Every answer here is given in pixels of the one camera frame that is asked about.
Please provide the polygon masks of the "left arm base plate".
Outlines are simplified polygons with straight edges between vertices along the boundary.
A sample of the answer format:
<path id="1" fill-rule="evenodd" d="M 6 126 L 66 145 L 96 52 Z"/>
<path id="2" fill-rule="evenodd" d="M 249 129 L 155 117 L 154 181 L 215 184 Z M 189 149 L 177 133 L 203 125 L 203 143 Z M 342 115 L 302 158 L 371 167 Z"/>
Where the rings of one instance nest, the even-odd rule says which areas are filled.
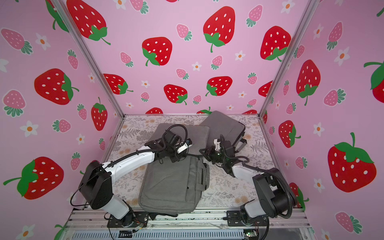
<path id="1" fill-rule="evenodd" d="M 128 212 L 121 220 L 113 215 L 109 217 L 108 228 L 137 228 L 145 227 L 149 220 L 148 212 Z"/>

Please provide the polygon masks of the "grey laptop bag with handles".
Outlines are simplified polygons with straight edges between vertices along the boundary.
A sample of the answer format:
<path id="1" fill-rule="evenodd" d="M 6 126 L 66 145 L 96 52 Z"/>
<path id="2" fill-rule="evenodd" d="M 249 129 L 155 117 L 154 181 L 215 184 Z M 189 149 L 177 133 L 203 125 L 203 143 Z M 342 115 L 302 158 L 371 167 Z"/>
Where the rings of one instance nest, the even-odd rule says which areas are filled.
<path id="1" fill-rule="evenodd" d="M 162 123 L 159 124 L 149 141 L 157 140 L 162 137 L 163 133 L 175 124 Z M 200 155 L 200 150 L 207 147 L 210 128 L 206 126 L 185 125 L 188 131 L 188 139 L 191 139 L 192 146 L 189 147 L 189 154 Z"/>

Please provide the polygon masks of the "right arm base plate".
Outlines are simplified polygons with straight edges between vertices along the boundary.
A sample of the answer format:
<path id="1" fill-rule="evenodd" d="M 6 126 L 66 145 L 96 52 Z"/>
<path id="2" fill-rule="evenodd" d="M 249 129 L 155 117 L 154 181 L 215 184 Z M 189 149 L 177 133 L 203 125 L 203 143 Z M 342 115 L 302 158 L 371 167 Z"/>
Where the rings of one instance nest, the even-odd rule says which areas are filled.
<path id="1" fill-rule="evenodd" d="M 244 211 L 227 211 L 223 220 L 227 221 L 230 227 L 266 227 L 268 221 L 263 217 L 248 217 Z"/>

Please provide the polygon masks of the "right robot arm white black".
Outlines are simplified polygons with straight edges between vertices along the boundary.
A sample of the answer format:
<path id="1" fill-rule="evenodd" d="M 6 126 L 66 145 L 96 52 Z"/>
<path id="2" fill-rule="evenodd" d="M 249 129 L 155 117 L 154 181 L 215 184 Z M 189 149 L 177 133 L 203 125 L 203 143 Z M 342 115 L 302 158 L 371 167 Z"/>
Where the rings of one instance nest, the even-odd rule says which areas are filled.
<path id="1" fill-rule="evenodd" d="M 289 219 L 292 216 L 297 198 L 277 168 L 265 170 L 251 166 L 250 159 L 236 156 L 231 142 L 224 139 L 216 140 L 213 146 L 201 149 L 200 153 L 212 164 L 220 164 L 228 175 L 254 184 L 258 198 L 243 204 L 236 217 L 243 225 L 255 224 L 260 218 Z"/>

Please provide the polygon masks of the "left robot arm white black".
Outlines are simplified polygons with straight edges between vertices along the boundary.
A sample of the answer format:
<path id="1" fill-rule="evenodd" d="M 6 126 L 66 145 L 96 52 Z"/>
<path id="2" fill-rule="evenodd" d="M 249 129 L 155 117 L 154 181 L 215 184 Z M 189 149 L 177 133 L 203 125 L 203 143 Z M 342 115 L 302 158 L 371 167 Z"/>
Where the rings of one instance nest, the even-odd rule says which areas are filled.
<path id="1" fill-rule="evenodd" d="M 81 193 L 93 210 L 104 210 L 119 221 L 126 221 L 128 226 L 135 221 L 135 212 L 125 201 L 113 193 L 113 185 L 131 171 L 170 158 L 178 161 L 186 156 L 186 150 L 192 145 L 185 126 L 172 125 L 157 140 L 147 142 L 133 153 L 115 161 L 87 166 L 77 192 Z"/>

